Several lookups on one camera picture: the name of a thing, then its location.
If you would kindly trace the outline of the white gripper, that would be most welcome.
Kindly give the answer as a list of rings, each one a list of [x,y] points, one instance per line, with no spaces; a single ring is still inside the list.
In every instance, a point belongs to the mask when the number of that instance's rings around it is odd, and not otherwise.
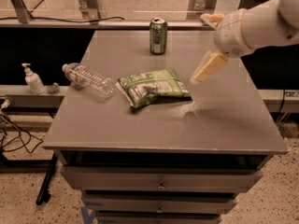
[[[200,16],[203,22],[216,28],[214,43],[219,51],[208,50],[205,53],[190,78],[192,84],[204,82],[219,72],[228,63],[229,57],[240,58],[253,52],[242,32],[245,12],[246,10],[241,8],[225,16],[220,13],[204,13]]]

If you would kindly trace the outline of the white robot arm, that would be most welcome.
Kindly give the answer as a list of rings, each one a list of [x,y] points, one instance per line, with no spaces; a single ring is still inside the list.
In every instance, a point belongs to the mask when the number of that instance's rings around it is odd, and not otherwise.
[[[240,58],[265,47],[299,43],[299,0],[269,0],[227,15],[204,13],[201,19],[214,31],[217,51],[208,50],[191,77],[204,82],[219,72],[230,58]]]

